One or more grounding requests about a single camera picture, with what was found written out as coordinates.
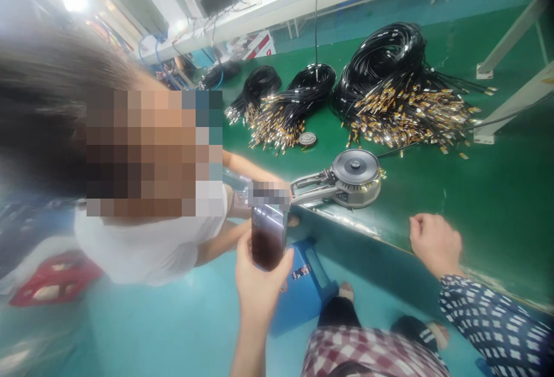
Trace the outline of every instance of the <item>phone screen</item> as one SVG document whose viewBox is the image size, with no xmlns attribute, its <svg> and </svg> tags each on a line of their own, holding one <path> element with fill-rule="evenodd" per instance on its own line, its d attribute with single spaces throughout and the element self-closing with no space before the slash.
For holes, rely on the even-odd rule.
<svg viewBox="0 0 554 377">
<path fill-rule="evenodd" d="M 286 248 L 286 213 L 269 206 L 252 207 L 252 260 L 271 271 L 281 261 Z"/>
</svg>

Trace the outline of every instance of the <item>person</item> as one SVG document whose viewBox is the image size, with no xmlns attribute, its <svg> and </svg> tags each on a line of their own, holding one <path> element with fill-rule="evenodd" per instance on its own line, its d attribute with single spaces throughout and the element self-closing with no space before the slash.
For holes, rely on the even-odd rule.
<svg viewBox="0 0 554 377">
<path fill-rule="evenodd" d="M 75 30 L 2 29 L 2 186 L 81 200 L 77 241 L 116 283 L 161 285 L 236 245 L 250 211 L 212 173 L 280 178 L 223 150 L 208 124 L 197 127 L 201 98 L 213 109 L 208 92 L 169 91 Z"/>
<path fill-rule="evenodd" d="M 271 272 L 257 269 L 249 253 L 250 232 L 237 249 L 236 282 L 241 324 L 231 377 L 265 375 L 265 339 L 282 283 L 293 264 L 289 250 Z M 446 318 L 484 356 L 496 376 L 543 376 L 554 357 L 551 329 L 533 319 L 509 297 L 469 279 L 460 269 L 460 234 L 440 215 L 410 218 L 415 255 L 440 281 L 439 304 Z M 447 338 L 439 327 L 429 329 L 403 317 L 391 331 L 361 327 L 351 286 L 322 311 L 304 358 L 302 377 L 448 376 L 437 348 Z"/>
</svg>

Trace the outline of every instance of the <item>hand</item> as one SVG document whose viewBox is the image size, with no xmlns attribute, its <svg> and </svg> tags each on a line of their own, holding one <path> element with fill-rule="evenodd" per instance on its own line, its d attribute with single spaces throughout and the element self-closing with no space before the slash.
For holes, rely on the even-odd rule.
<svg viewBox="0 0 554 377">
<path fill-rule="evenodd" d="M 440 215 L 410 217 L 410 241 L 415 255 L 437 279 L 447 274 L 465 277 L 459 266 L 462 236 Z"/>
<path fill-rule="evenodd" d="M 275 269 L 265 272 L 254 266 L 250 255 L 251 238 L 252 231 L 248 230 L 237 246 L 235 274 L 241 322 L 248 322 L 267 332 L 281 287 L 293 268 L 294 250 L 289 249 Z"/>
</svg>

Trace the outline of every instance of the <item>green table surface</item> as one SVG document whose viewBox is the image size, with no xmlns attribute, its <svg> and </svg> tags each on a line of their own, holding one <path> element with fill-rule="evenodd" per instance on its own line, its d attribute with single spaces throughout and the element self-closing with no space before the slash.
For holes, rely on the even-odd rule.
<svg viewBox="0 0 554 377">
<path fill-rule="evenodd" d="M 510 9 L 423 27 L 428 62 L 437 70 L 476 81 L 477 62 L 488 55 L 520 12 Z M 361 41 L 321 46 L 320 62 L 339 74 Z M 223 107 L 240 93 L 254 68 L 273 66 L 284 88 L 314 61 L 314 50 L 309 48 L 244 62 L 241 74 L 221 87 Z M 543 67 L 531 28 L 488 83 L 498 87 L 497 94 L 472 93 L 465 99 L 482 108 L 478 116 L 485 118 Z M 404 158 L 398 154 L 383 157 L 387 179 L 374 204 L 348 210 L 331 203 L 321 214 L 405 251 L 411 251 L 408 217 L 418 212 L 441 214 L 462 234 L 462 266 L 470 276 L 539 309 L 554 311 L 553 112 L 553 102 L 525 112 L 497 132 L 494 145 L 472 142 L 471 147 L 451 148 L 443 155 L 435 145 L 420 144 L 407 149 Z M 272 148 L 249 148 L 247 127 L 224 121 L 223 147 L 291 181 L 329 167 L 346 149 L 348 131 L 327 106 L 307 120 L 306 131 L 317 136 L 315 146 L 305 151 L 296 146 L 276 157 Z M 363 139 L 361 145 L 375 154 L 389 150 Z M 462 159 L 459 152 L 470 159 Z"/>
</svg>

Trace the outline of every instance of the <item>red stool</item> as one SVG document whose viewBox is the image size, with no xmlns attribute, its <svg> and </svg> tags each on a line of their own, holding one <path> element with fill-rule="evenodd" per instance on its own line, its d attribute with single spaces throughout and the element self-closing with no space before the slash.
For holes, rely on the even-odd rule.
<svg viewBox="0 0 554 377">
<path fill-rule="evenodd" d="M 71 302 L 103 271 L 80 251 L 51 257 L 10 300 L 12 306 Z"/>
</svg>

